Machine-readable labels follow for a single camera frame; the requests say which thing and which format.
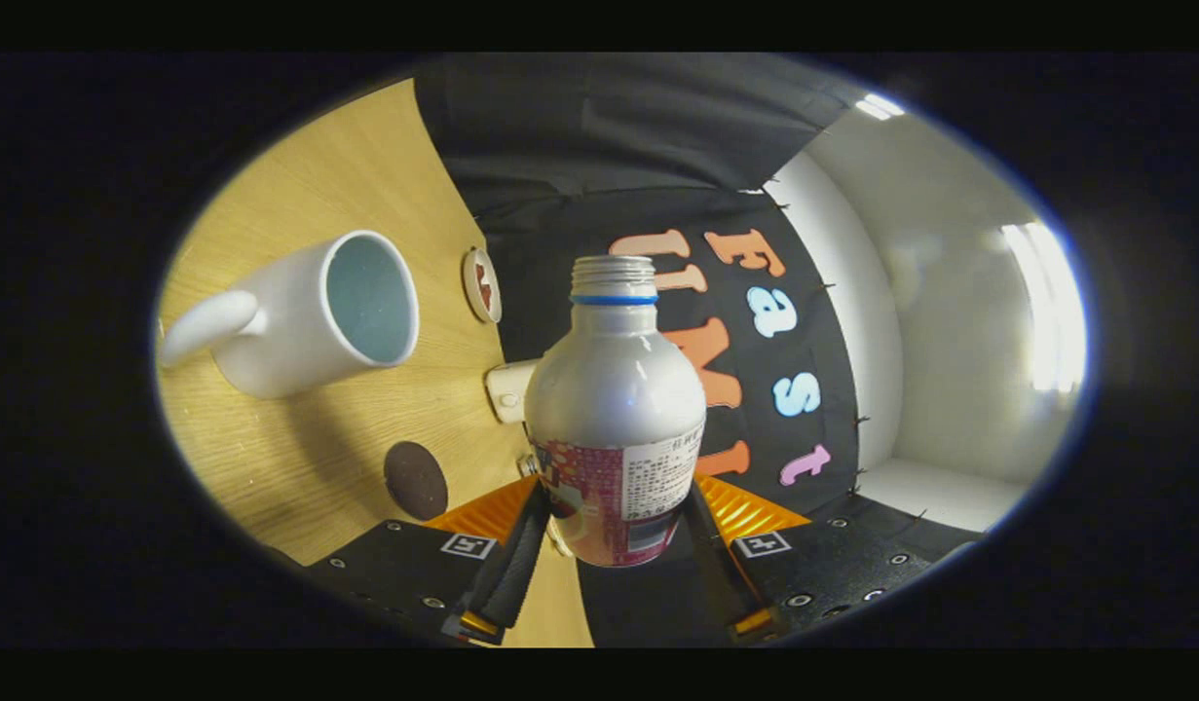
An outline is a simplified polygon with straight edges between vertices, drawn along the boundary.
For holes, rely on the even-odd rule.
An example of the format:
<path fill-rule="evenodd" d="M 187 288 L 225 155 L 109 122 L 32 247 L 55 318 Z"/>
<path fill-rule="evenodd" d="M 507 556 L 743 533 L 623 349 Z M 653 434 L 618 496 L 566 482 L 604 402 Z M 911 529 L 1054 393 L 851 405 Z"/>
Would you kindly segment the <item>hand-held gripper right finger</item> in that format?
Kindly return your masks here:
<path fill-rule="evenodd" d="M 808 514 L 701 476 L 683 504 L 709 605 L 730 642 L 782 642 L 870 608 L 980 536 L 860 496 Z"/>

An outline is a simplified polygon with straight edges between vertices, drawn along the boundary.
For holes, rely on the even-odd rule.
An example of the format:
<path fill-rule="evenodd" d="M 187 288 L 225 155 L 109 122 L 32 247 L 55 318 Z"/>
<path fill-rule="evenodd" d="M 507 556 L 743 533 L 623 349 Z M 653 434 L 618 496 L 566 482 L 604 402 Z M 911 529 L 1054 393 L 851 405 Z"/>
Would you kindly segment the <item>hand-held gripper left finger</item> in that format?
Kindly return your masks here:
<path fill-rule="evenodd" d="M 430 522 L 378 524 L 305 572 L 403 630 L 500 646 L 517 626 L 548 519 L 540 479 L 524 476 Z"/>

